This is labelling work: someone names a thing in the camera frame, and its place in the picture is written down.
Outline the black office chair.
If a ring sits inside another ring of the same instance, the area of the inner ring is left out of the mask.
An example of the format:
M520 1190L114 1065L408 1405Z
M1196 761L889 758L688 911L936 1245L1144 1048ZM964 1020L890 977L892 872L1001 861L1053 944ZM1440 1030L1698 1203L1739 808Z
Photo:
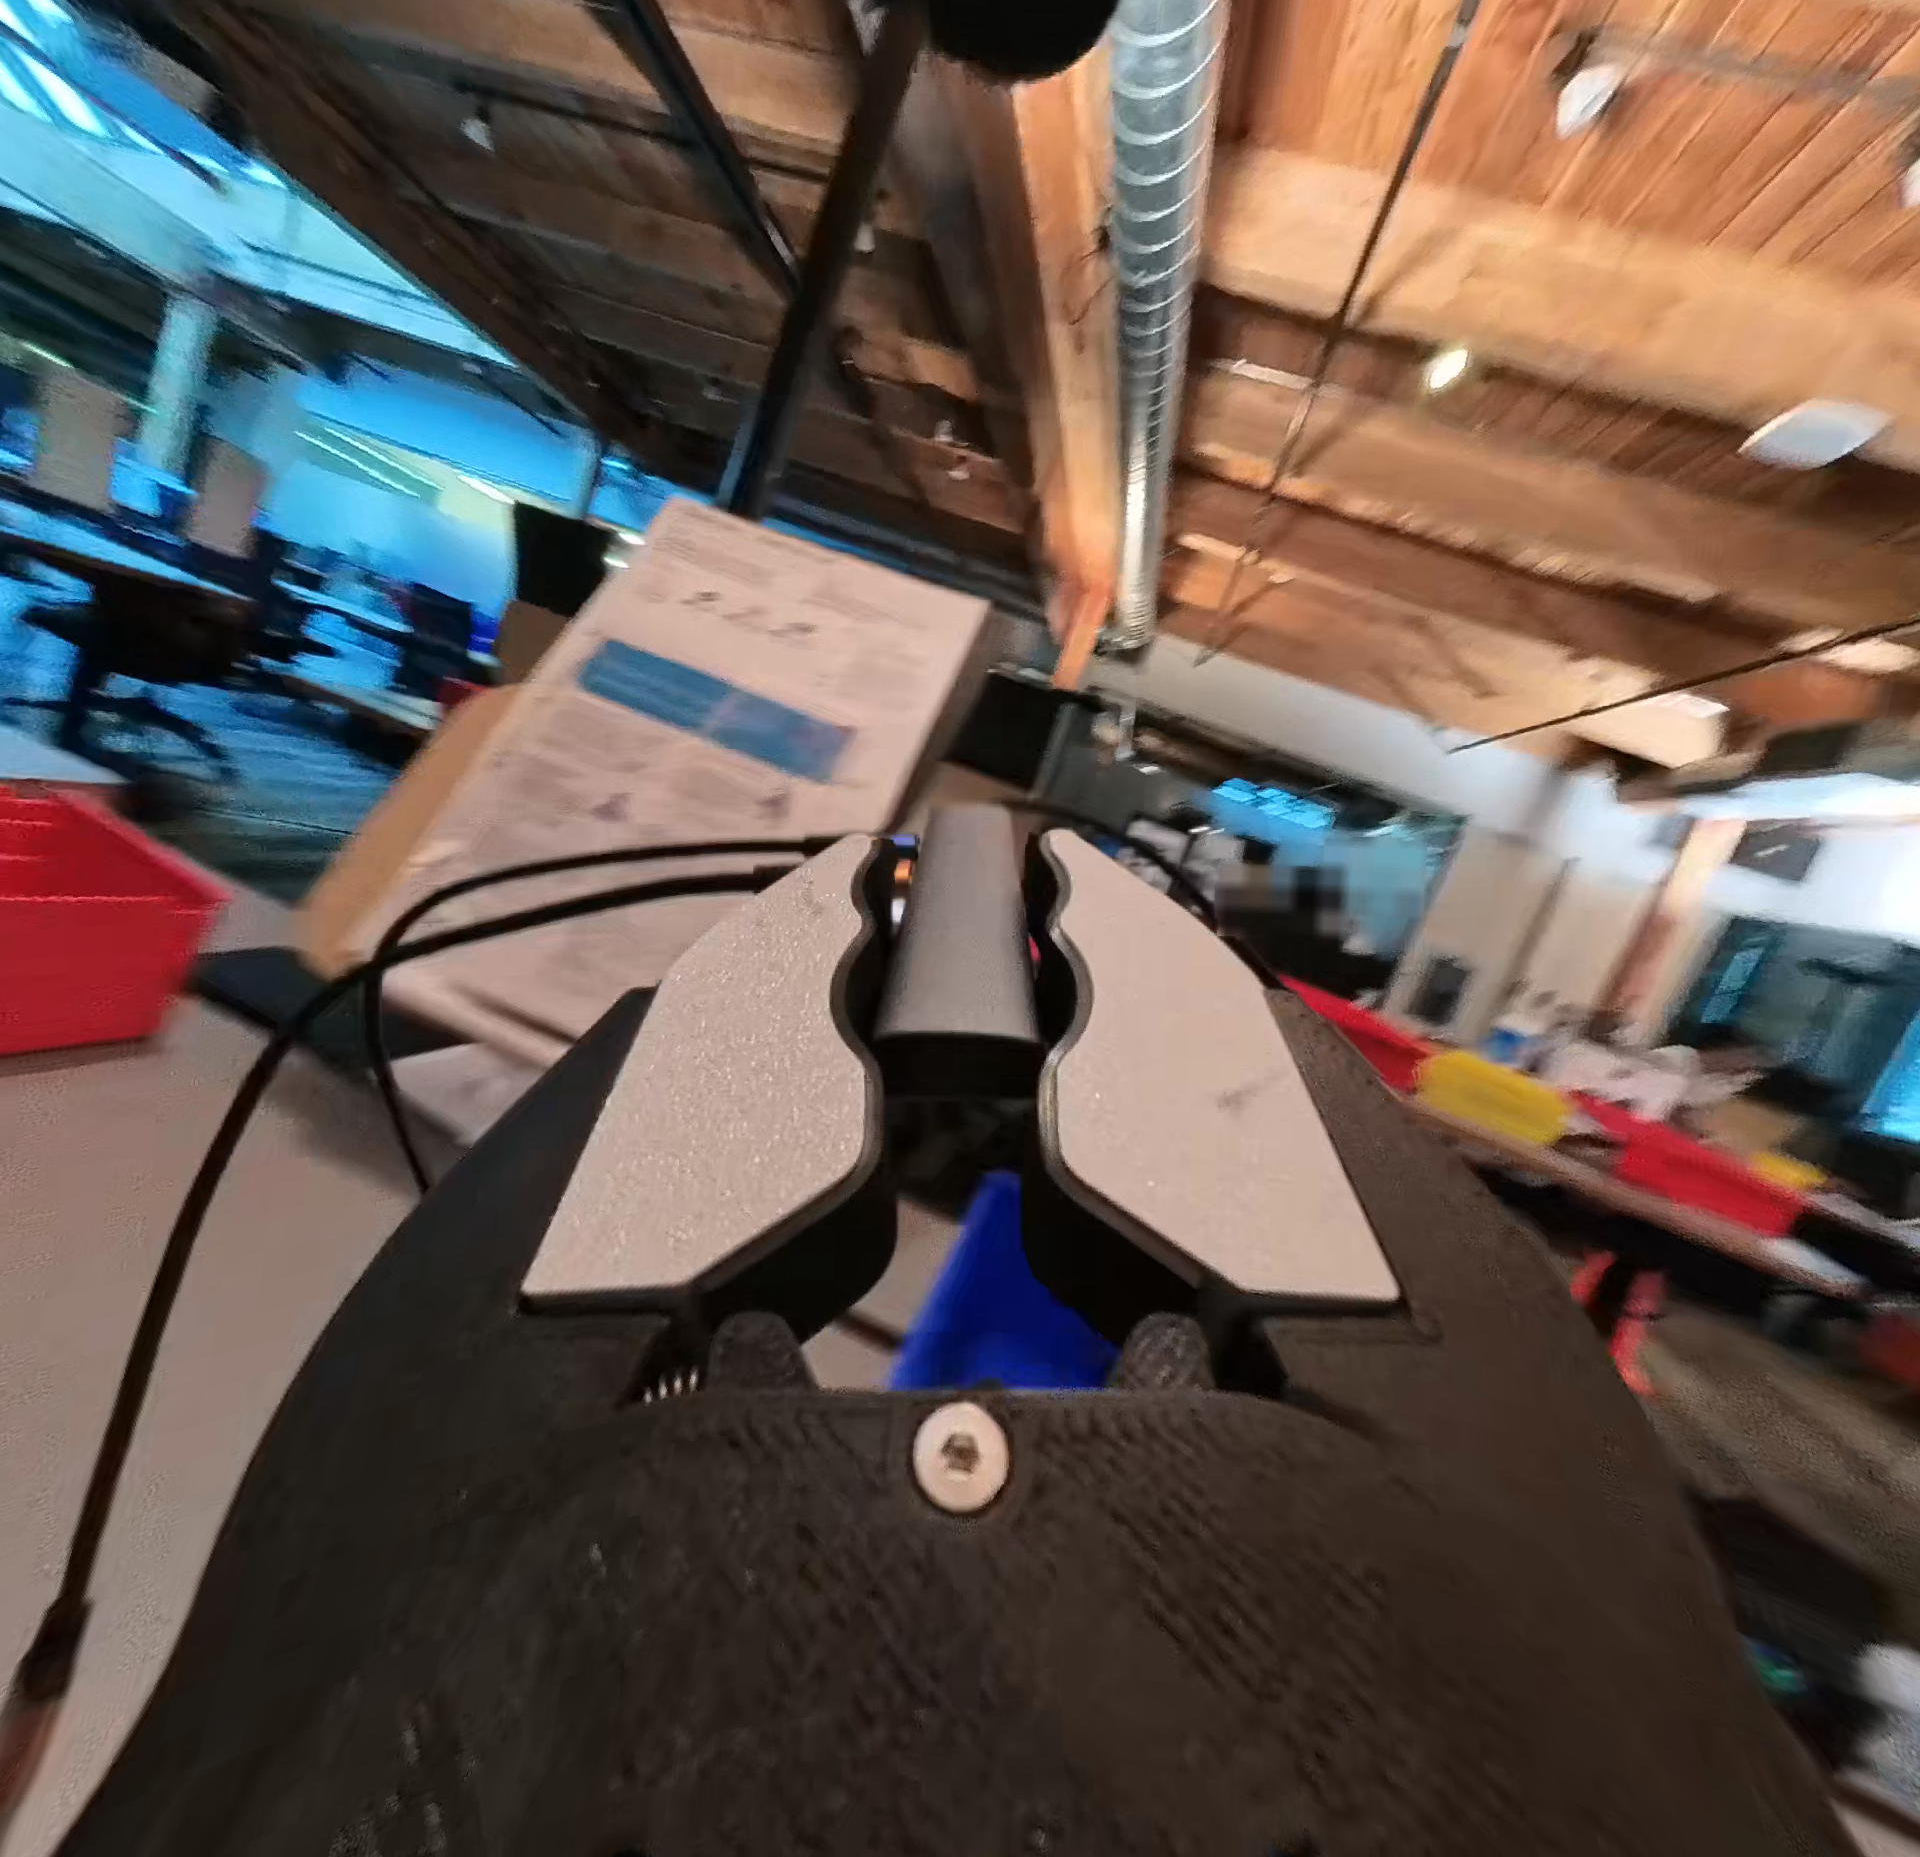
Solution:
M171 736L210 766L215 782L229 787L236 762L227 747L157 693L233 683L257 614L255 602L226 590L97 577L84 602L41 602L23 613L25 630L60 640L76 654L60 696L7 693L5 710L48 715L55 747L88 766L122 762L94 736L103 717Z

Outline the red plastic bin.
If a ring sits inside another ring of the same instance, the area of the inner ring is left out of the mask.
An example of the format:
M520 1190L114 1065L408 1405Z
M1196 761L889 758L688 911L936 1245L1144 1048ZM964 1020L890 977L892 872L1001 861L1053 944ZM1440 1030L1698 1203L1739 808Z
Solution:
M221 880L65 793L3 793L3 1054L150 1041L227 908Z

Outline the black rectangular adapter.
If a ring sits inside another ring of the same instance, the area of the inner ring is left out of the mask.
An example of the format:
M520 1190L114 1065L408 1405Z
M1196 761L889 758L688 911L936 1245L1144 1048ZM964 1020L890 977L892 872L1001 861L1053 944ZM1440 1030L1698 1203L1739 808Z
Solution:
M882 1077L903 1100L1035 1095L1046 1051L1021 843L998 804L929 817L875 1022Z

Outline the blue plastic bin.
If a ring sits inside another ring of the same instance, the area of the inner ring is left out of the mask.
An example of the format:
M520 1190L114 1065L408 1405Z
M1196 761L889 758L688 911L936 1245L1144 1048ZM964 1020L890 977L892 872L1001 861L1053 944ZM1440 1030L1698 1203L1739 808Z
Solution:
M1117 1352L1030 1269L1021 1175L986 1175L892 1363L890 1391L1095 1391Z

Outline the black metal pole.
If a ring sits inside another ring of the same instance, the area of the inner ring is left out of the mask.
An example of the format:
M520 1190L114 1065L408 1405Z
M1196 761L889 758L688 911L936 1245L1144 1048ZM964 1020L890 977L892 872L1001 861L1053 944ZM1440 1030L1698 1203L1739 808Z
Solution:
M782 317L755 405L737 432L727 464L721 503L727 513L742 519L758 523L767 513L820 376L840 392L850 415L869 426L884 469L908 494L917 492L911 466L889 442L889 430L878 415L867 378L843 356L836 314L926 35L922 0L895 0L879 14L872 47L862 62L856 109L813 220L799 282Z

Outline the yellow plastic bin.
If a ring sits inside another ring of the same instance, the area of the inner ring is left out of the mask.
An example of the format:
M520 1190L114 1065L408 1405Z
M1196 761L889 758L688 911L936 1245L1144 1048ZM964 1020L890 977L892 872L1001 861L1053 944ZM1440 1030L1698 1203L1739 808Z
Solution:
M1550 1150L1570 1133L1570 1102L1517 1069L1470 1051L1429 1054L1417 1072L1411 1102L1483 1135Z

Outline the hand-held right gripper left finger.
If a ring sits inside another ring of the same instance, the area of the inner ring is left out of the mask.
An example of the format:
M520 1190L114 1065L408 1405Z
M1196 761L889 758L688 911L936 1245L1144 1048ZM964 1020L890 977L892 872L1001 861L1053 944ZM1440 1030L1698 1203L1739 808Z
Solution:
M797 1354L898 1249L875 1017L900 850L833 843L661 981L522 1274L541 1354L705 1366L740 1321Z

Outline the background wooden table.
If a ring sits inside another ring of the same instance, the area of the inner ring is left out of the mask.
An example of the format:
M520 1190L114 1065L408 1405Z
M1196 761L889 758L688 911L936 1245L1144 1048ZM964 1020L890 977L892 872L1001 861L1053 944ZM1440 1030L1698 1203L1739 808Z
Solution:
M1817 1294L1835 1303L1868 1303L1876 1295L1915 1298L1915 1282L1877 1282L1809 1245L1764 1238L1734 1220L1698 1211L1586 1165L1560 1150L1547 1150L1483 1129L1429 1102L1408 1097L1404 1107L1474 1165L1497 1168L1528 1181L1556 1185L1581 1207L1605 1211L1634 1229L1640 1238L1675 1238L1706 1249L1722 1263L1739 1264L1770 1287Z

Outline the red bin on background table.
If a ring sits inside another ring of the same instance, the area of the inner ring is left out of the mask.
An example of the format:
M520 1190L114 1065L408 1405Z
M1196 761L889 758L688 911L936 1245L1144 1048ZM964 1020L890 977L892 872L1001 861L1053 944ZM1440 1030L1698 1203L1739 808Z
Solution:
M1740 1157L1671 1126L1629 1118L1611 1133L1619 1142L1612 1165L1619 1184L1755 1235L1786 1238L1809 1206L1809 1191L1778 1184Z

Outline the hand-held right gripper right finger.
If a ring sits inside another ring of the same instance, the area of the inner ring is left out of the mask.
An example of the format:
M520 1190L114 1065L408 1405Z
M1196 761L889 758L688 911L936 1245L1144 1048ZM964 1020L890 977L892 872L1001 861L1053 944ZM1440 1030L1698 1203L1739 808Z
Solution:
M1228 1318L1388 1313L1404 1287L1262 980L1067 830L1035 840L1042 976L1065 976L1036 1137L1047 1181Z

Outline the silver ventilation duct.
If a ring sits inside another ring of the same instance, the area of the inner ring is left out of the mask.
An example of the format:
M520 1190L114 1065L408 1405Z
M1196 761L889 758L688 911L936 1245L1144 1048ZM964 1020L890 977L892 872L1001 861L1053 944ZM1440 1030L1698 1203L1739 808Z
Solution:
M1117 0L1106 32L1120 434L1106 646L1117 654L1157 633L1231 15L1232 0Z

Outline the printed instruction sign board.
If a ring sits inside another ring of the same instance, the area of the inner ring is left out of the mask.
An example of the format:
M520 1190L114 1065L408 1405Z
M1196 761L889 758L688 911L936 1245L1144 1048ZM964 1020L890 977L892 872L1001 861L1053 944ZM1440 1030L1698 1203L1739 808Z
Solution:
M677 496L525 682L448 713L293 928L337 976L469 875L617 847L882 833L993 661L987 602Z

